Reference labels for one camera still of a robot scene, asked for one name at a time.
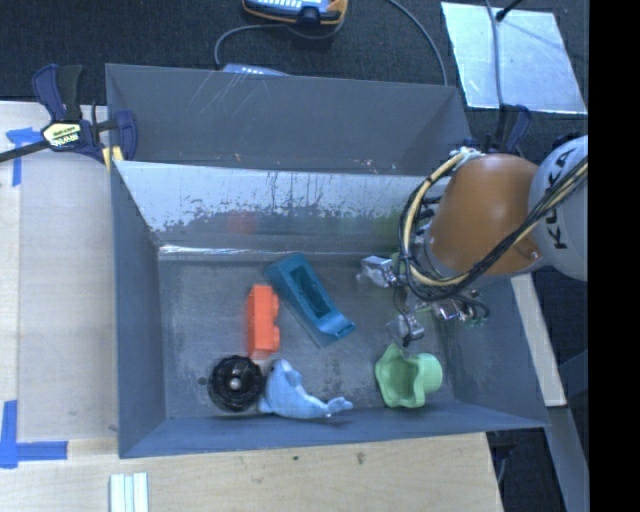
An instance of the gray bin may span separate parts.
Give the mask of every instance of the gray bin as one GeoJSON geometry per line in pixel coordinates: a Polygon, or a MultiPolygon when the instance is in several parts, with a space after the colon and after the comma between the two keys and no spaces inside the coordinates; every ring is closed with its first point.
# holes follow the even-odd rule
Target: gray bin
{"type": "Polygon", "coordinates": [[[356,285],[360,259],[395,250],[408,194],[468,135],[455,89],[113,65],[107,84],[110,109],[132,109],[140,129],[136,161],[111,175],[121,457],[547,424],[508,280],[483,290],[492,315],[481,327],[425,317],[406,349],[444,369],[425,407],[385,407],[375,381],[397,312],[390,290],[356,285]],[[303,125],[306,138],[293,137],[303,125]],[[331,139],[341,130],[348,141],[331,139]],[[275,357],[311,394],[354,408],[314,421],[223,411],[203,382],[221,358],[247,354],[248,292],[293,252],[356,329],[320,348],[282,301],[275,357]]]}

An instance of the wooden table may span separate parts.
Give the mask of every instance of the wooden table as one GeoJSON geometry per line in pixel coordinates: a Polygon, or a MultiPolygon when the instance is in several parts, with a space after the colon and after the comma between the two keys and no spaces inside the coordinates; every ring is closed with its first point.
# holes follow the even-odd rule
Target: wooden table
{"type": "MultiPolygon", "coordinates": [[[[45,123],[39,105],[0,102],[0,151],[13,147],[3,140],[8,129],[45,123]]],[[[19,403],[21,189],[11,184],[12,168],[11,162],[0,164],[0,401],[19,403]]],[[[562,405],[566,400],[531,280],[512,282],[545,401],[562,405]]],[[[129,460],[118,458],[114,436],[100,436],[71,439],[67,455],[64,461],[0,469],[0,509],[104,511],[112,474],[144,472],[152,512],[503,510],[484,433],[129,460]]]]}

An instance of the stuffed animal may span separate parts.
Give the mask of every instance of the stuffed animal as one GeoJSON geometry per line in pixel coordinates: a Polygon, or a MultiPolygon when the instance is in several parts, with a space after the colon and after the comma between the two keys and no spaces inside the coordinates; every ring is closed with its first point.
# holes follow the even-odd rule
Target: stuffed animal
{"type": "Polygon", "coordinates": [[[302,387],[302,376],[286,359],[274,362],[267,376],[264,397],[258,402],[260,412],[297,419],[329,417],[352,408],[353,404],[344,397],[325,403],[309,395],[302,387]]]}

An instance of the black floor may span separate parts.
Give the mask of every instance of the black floor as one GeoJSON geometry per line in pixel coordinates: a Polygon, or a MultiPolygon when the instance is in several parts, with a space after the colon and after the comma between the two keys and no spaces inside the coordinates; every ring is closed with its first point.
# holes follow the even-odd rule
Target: black floor
{"type": "MultiPolygon", "coordinates": [[[[459,77],[440,2],[402,0],[439,48],[450,85],[459,77]]],[[[485,5],[483,2],[460,2],[485,5]]],[[[494,7],[510,2],[495,0],[494,7]]],[[[518,9],[553,12],[585,103],[589,103],[589,0],[524,0],[518,9]]],[[[241,0],[70,0],[0,2],[0,99],[34,100],[31,77],[49,63],[81,64],[83,104],[105,104],[105,63],[214,69],[214,47],[224,32],[254,23],[241,0]]],[[[236,34],[220,49],[223,62],[265,66],[290,74],[442,83],[427,40],[387,0],[350,0],[339,33],[307,40],[283,30],[236,34]]],[[[497,113],[468,109],[472,134],[493,133],[497,113]]],[[[533,114],[520,149],[539,163],[558,137],[587,134],[587,119],[533,114]]],[[[534,274],[559,364],[587,348],[587,285],[543,269],[534,274]]],[[[588,393],[571,406],[589,457],[588,393]]],[[[507,512],[562,511],[562,497],[542,431],[510,433],[512,450],[502,482],[507,512]]]]}

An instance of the orange block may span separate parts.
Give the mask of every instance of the orange block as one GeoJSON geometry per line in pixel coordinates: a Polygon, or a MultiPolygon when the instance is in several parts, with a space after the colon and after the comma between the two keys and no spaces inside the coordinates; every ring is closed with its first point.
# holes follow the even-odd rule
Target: orange block
{"type": "Polygon", "coordinates": [[[280,348],[280,329],[275,325],[278,307],[278,296],[271,286],[256,284],[251,288],[247,298],[251,359],[266,359],[280,348]]]}

